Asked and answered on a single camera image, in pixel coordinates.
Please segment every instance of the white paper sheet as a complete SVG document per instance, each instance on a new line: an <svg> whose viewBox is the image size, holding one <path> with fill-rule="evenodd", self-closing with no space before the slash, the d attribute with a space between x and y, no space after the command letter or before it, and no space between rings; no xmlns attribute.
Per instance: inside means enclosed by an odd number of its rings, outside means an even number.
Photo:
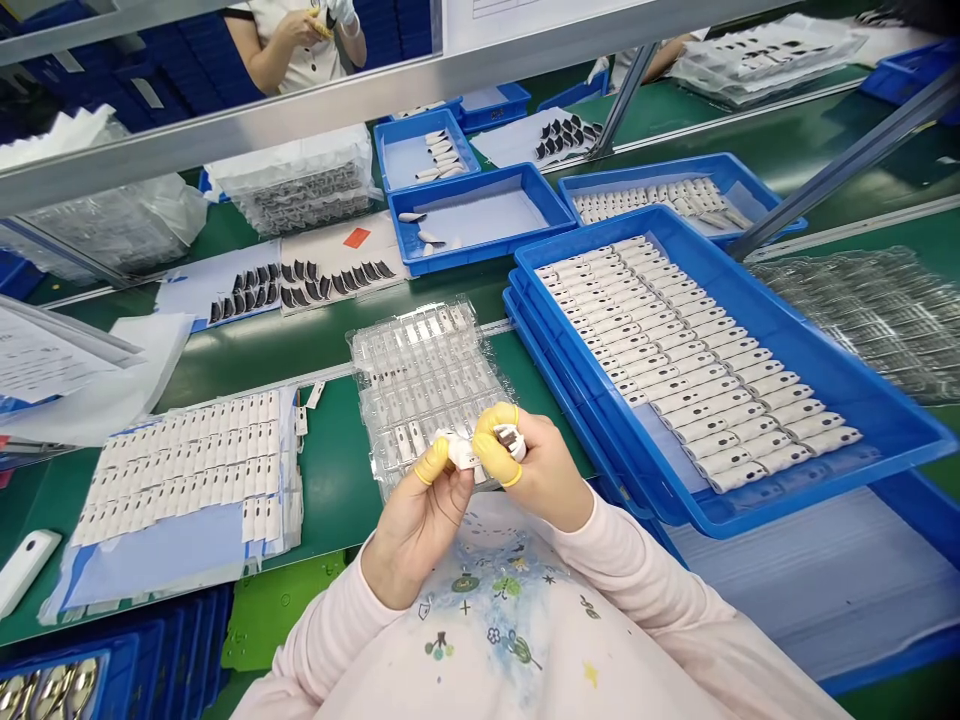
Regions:
<svg viewBox="0 0 960 720"><path fill-rule="evenodd" d="M0 416L0 435L99 447L153 409L190 336L190 315L121 318L112 333L143 348L145 362L101 375L51 403Z"/></svg>

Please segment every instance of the clear plastic blister tray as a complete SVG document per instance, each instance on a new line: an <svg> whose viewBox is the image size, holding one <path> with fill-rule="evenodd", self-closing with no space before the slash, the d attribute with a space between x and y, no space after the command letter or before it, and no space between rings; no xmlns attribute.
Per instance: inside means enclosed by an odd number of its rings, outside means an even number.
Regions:
<svg viewBox="0 0 960 720"><path fill-rule="evenodd" d="M748 266L921 404L960 400L960 291L896 246Z"/></svg>
<svg viewBox="0 0 960 720"><path fill-rule="evenodd" d="M464 298L358 330L347 342L384 502L438 430L469 440L485 409L512 401Z"/></svg>

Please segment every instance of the document on wall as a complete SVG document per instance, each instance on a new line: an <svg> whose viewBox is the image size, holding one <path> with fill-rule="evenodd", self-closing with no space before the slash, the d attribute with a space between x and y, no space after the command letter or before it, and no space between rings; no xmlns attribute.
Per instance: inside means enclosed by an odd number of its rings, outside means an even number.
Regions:
<svg viewBox="0 0 960 720"><path fill-rule="evenodd" d="M443 54L586 20L652 0L443 0Z"/></svg>

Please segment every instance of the worker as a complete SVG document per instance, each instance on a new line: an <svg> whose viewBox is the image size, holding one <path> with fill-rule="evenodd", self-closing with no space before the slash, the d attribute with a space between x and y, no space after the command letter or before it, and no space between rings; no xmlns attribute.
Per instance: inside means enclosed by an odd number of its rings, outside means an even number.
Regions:
<svg viewBox="0 0 960 720"><path fill-rule="evenodd" d="M337 43L324 23L327 16L350 62L362 68L367 62L367 42L353 0L249 0L224 10L227 29L250 79L267 95L346 76Z"/></svg>
<svg viewBox="0 0 960 720"><path fill-rule="evenodd" d="M703 30L696 30L695 32L686 33L680 37L662 42L657 54L654 55L653 60L650 61L650 67L647 68L647 74L643 76L643 82L653 82L663 75L673 66L677 58L680 57L680 53L683 52L684 43L703 40L708 32L710 32L710 28L704 28ZM614 56L613 70L610 72L610 84L608 85L610 92L620 92L623 81L627 77L627 70L629 70L633 64L633 59L637 56L638 49L639 48L631 48L630 50L624 50ZM597 75L609 69L609 67L609 57L604 56L597 58L597 61L593 64L593 68L590 70L590 74L587 75L587 85L592 83Z"/></svg>
<svg viewBox="0 0 960 720"><path fill-rule="evenodd" d="M503 424L523 435L520 463L494 434ZM472 495L450 449L439 438L400 481L235 720L849 720L601 500L547 418L507 403L480 417L473 453L506 492Z"/></svg>

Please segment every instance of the blue plastic crate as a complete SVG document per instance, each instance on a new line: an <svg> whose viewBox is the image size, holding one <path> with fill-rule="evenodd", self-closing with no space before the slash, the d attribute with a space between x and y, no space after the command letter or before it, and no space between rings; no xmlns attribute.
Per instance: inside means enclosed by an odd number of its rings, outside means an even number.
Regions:
<svg viewBox="0 0 960 720"><path fill-rule="evenodd" d="M0 250L0 295L24 300L45 276L29 260Z"/></svg>
<svg viewBox="0 0 960 720"><path fill-rule="evenodd" d="M523 245L576 226L570 211L532 163L418 185L391 193L387 200L397 231L400 256L413 275L425 275L510 255ZM484 204L482 208L476 206L480 201ZM417 237L420 225L400 222L398 215L405 212L429 214L447 208L455 209L456 214L463 218L463 222L458 222L457 230L451 231L451 234L459 232L458 237L466 246L424 256L424 244ZM450 213L444 215L447 222L452 221L446 217ZM482 237L492 234L493 237L474 242L470 233L481 233ZM452 242L455 239L456 236L445 240Z"/></svg>
<svg viewBox="0 0 960 720"><path fill-rule="evenodd" d="M538 267L637 235L659 246L752 337L811 385L821 401L858 428L864 440L724 495L710 489L653 409L627 405L535 276ZM577 379L585 401L597 409L611 440L631 455L647 499L665 520L664 515L683 515L706 535L732 537L957 450L946 427L828 339L672 210L655 206L579 228L522 248L516 258L526 276L524 301L541 313L557 356Z"/></svg>
<svg viewBox="0 0 960 720"><path fill-rule="evenodd" d="M860 92L903 105L950 67L960 63L960 39L891 55L860 83ZM942 118L944 125L960 125L960 106Z"/></svg>
<svg viewBox="0 0 960 720"><path fill-rule="evenodd" d="M577 83L572 88L567 88L559 95L554 95L549 100L544 100L537 106L537 112L549 110L552 107L565 108L576 105L578 102L593 100L603 97L607 94L610 85L610 71L604 70L598 73L588 85L585 82Z"/></svg>
<svg viewBox="0 0 960 720"><path fill-rule="evenodd" d="M623 170L574 175L561 178L558 191L560 197L573 211L577 222L583 225L583 219L573 204L574 197L592 195L598 192L619 192L679 180L692 180L697 177L709 177L727 201L753 222L757 222L768 211L773 210L783 202L779 195L764 185L760 178L732 153L699 155L682 160L624 168ZM721 246L729 245L743 234L741 230L724 233L701 222L695 223L694 227L701 235ZM768 243L773 242L784 233L798 232L805 230L806 227L807 221L802 217L797 218L787 225L783 232L771 238Z"/></svg>
<svg viewBox="0 0 960 720"><path fill-rule="evenodd" d="M485 95L496 95L497 98L482 106L471 103L471 100L482 101ZM468 93L460 101L460 127L470 134L506 125L512 120L526 117L528 102L530 93L517 83L497 85L480 93Z"/></svg>
<svg viewBox="0 0 960 720"><path fill-rule="evenodd" d="M415 175L433 167L423 136L440 130L447 131L447 137L460 155L460 162L467 169L465 174L480 172L480 163L453 113L449 110L422 113L405 120L380 123L373 130L384 190L389 193L416 185Z"/></svg>

